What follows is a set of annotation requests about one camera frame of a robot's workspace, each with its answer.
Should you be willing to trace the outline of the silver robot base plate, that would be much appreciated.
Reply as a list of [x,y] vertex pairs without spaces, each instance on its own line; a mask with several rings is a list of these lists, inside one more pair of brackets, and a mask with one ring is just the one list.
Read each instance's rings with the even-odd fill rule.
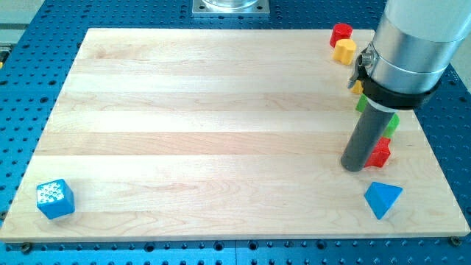
[[193,0],[193,15],[268,15],[269,0]]

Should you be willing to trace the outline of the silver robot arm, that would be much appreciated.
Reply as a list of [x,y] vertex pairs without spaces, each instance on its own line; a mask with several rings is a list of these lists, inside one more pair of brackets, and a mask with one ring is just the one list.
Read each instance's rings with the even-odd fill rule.
[[432,89],[470,33],[470,0],[388,0],[357,66],[397,93]]

